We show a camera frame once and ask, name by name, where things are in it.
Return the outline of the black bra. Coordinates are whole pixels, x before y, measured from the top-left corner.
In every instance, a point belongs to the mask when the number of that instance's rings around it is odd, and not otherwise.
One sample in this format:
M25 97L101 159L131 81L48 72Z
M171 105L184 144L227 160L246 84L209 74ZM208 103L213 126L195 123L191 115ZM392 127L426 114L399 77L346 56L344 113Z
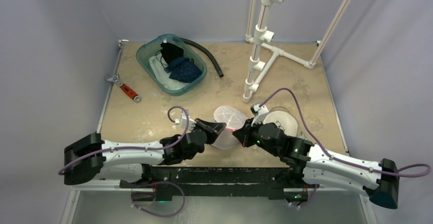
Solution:
M192 83L198 79L203 71L194 63L194 59L187 57L184 50L172 43L163 42L160 44L161 49L157 51L160 62L165 73L169 78L183 83Z

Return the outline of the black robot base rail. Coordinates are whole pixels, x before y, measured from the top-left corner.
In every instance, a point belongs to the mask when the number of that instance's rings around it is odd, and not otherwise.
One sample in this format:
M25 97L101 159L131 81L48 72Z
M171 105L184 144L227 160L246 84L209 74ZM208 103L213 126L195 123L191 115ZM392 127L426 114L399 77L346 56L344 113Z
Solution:
M296 204L308 200L308 186L288 168L145 166L140 180L121 180L121 189L152 193L157 201L174 196L266 197Z

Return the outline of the pink-trimmed white laundry bag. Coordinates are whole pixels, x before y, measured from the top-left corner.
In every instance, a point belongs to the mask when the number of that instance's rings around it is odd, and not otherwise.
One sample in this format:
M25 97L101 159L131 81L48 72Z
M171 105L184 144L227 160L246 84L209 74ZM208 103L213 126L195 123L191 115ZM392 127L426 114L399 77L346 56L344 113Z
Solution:
M237 146L239 141L232 133L244 126L247 116L232 106L219 106L213 113L213 120L223 122L226 126L212 146L220 150L230 150Z

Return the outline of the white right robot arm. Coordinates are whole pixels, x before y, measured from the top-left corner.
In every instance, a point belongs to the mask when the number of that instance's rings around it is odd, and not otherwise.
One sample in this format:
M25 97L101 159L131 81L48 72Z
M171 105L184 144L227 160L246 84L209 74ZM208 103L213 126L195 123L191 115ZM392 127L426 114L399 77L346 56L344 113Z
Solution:
M294 187L327 185L364 195L383 208L398 207L398 168L390 159L376 162L325 153L316 143L286 135L274 123L254 125L251 119L232 134L243 147L256 145L288 165L286 179Z

